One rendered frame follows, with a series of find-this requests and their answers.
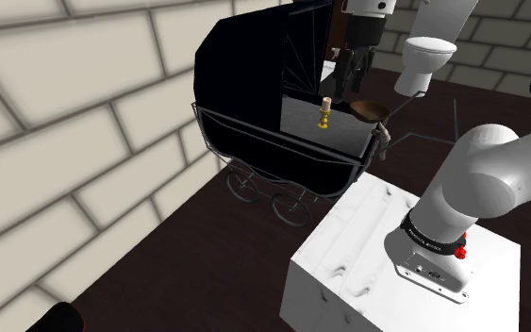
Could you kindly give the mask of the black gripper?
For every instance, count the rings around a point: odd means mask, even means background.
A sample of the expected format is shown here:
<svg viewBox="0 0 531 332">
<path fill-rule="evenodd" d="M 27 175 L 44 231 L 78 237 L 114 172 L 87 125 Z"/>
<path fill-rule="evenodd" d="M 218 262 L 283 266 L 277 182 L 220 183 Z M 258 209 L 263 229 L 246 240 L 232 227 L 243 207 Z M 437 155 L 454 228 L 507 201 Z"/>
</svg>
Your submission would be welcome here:
<svg viewBox="0 0 531 332">
<path fill-rule="evenodd" d="M 333 100 L 340 102 L 344 87 L 348 81 L 354 52 L 355 66 L 353 69 L 352 92 L 359 92 L 362 79 L 369 73 L 375 56 L 375 46 L 380 41 L 386 25 L 386 18 L 351 15 L 345 30 L 345 43 L 348 49 L 332 48 L 335 61 L 333 78 L 335 90 Z"/>
</svg>

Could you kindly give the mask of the brown bowl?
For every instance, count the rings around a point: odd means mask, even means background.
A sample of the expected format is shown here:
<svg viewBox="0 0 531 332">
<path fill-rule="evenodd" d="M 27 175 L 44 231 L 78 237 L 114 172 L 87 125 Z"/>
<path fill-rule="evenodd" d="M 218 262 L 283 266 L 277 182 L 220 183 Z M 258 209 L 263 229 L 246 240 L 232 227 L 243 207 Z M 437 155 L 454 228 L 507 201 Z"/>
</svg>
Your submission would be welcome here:
<svg viewBox="0 0 531 332">
<path fill-rule="evenodd" d="M 391 114 L 388 107 L 374 101 L 355 101 L 351 102 L 349 107 L 353 116 L 367 124 L 382 122 Z"/>
</svg>

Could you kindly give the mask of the brown door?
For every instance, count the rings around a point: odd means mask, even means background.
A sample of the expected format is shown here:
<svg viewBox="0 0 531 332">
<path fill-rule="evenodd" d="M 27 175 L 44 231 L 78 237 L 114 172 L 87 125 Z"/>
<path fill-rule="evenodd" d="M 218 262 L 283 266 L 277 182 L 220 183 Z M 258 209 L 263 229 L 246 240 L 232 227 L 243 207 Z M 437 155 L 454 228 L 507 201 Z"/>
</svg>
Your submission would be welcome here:
<svg viewBox="0 0 531 332">
<path fill-rule="evenodd" d="M 333 0 L 332 19 L 326 43 L 325 60 L 332 59 L 334 56 L 333 48 L 341 49 L 345 45 L 344 36 L 349 15 L 341 11 L 342 3 L 343 0 Z"/>
</svg>

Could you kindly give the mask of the brass candlestick with cream candle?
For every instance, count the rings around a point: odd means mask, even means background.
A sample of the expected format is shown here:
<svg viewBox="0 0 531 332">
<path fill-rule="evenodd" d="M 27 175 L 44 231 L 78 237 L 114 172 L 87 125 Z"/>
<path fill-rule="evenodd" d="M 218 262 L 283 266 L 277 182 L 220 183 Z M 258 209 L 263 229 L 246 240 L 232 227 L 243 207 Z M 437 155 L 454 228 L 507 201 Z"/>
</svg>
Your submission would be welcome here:
<svg viewBox="0 0 531 332">
<path fill-rule="evenodd" d="M 328 115 L 331 112 L 331 105 L 332 105 L 332 99 L 330 97 L 324 97 L 322 99 L 322 104 L 320 107 L 321 117 L 318 122 L 318 127 L 321 129 L 328 128 L 327 122 L 328 122 Z"/>
</svg>

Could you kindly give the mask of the white toilet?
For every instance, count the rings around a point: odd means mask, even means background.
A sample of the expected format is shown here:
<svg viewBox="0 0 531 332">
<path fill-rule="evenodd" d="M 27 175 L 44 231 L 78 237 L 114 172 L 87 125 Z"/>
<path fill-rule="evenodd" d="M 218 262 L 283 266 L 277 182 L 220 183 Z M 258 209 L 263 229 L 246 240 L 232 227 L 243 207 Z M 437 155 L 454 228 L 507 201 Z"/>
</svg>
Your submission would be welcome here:
<svg viewBox="0 0 531 332">
<path fill-rule="evenodd" d="M 432 74 L 456 51 L 455 41 L 479 0 L 421 0 L 413 27 L 404 42 L 404 70 L 394 90 L 423 97 Z"/>
</svg>

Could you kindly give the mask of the black pram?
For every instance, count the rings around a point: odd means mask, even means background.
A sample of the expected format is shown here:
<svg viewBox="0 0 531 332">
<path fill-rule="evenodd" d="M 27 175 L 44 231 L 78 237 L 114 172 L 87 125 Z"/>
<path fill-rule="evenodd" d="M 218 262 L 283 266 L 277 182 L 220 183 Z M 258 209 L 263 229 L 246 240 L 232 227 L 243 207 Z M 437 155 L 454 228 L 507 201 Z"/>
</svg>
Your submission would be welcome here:
<svg viewBox="0 0 531 332">
<path fill-rule="evenodd" d="M 343 0 L 343 13 L 388 18 L 394 0 Z M 351 71 L 333 100 L 335 61 L 325 60 L 333 0 L 306 0 L 217 22 L 195 54 L 193 110 L 207 148 L 229 158 L 225 183 L 246 203 L 257 181 L 292 191 L 271 196 L 285 224 L 309 223 L 309 206 L 336 200 L 393 146 L 388 119 L 367 124 L 352 115 Z M 322 99 L 332 99 L 321 129 Z"/>
</svg>

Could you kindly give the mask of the white marbled robot stand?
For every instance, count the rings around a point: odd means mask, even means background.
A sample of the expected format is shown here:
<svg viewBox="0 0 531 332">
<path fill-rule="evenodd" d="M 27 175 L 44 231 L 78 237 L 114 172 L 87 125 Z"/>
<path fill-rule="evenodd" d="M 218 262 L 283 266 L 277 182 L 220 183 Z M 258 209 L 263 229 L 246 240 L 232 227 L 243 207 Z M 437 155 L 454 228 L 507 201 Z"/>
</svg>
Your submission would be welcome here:
<svg viewBox="0 0 531 332">
<path fill-rule="evenodd" d="M 468 231 L 473 279 L 456 304 L 400 276 L 384 249 L 417 196 L 363 174 L 290 259 L 281 318 L 295 332 L 520 332 L 521 247 Z"/>
</svg>

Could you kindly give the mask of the black rounded object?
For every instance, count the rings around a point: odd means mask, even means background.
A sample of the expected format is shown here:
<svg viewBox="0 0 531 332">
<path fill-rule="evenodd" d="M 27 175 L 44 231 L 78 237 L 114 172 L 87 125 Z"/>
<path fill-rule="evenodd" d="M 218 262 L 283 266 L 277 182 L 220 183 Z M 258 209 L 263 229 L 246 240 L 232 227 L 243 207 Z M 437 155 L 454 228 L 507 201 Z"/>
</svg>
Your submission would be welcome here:
<svg viewBox="0 0 531 332">
<path fill-rule="evenodd" d="M 85 332 L 86 323 L 80 312 L 67 302 L 51 306 L 25 332 Z"/>
</svg>

